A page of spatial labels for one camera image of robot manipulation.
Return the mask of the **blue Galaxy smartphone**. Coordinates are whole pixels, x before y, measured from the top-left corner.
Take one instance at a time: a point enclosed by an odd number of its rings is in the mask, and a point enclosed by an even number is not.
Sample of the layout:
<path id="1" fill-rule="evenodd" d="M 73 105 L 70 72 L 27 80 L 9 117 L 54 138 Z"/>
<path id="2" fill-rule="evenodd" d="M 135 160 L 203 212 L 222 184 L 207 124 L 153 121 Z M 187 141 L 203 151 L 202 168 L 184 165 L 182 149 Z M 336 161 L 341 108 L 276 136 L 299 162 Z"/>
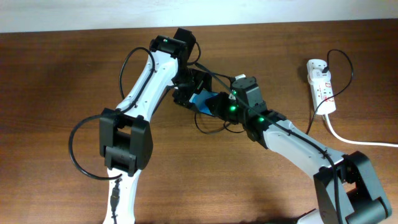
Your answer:
<path id="1" fill-rule="evenodd" d="M 207 91 L 207 90 L 202 90 L 199 94 L 194 93 L 191 98 L 189 99 L 189 102 L 192 103 L 201 103 L 204 102 L 214 96 L 216 96 L 217 93 Z"/>

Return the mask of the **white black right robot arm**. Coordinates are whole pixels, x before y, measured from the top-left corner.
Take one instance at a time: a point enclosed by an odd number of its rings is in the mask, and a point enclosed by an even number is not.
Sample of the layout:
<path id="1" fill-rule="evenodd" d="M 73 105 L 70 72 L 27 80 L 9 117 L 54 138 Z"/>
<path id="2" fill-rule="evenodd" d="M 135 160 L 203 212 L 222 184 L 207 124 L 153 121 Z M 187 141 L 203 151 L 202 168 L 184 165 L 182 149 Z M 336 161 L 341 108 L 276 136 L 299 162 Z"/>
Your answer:
<path id="1" fill-rule="evenodd" d="M 211 115 L 242 124 L 248 138 L 285 157 L 313 180 L 318 207 L 299 223 L 379 223 L 392 215 L 369 158 L 359 151 L 345 154 L 327 147 L 267 109 L 254 77 L 235 80 L 205 104 Z"/>

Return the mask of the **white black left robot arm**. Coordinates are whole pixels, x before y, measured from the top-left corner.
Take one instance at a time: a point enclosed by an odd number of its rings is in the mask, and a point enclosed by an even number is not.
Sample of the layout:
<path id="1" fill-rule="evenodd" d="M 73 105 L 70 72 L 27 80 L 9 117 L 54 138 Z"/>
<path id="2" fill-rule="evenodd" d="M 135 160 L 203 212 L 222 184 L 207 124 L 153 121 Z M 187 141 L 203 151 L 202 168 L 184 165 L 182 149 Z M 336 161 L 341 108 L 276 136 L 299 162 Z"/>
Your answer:
<path id="1" fill-rule="evenodd" d="M 132 90 L 115 110 L 104 109 L 99 120 L 100 154 L 109 180 L 105 223 L 134 223 L 137 182 L 153 151 L 150 120 L 165 94 L 176 104 L 198 111 L 197 97 L 211 90 L 211 77 L 190 68 L 196 38 L 176 34 L 151 41 L 148 60 Z"/>

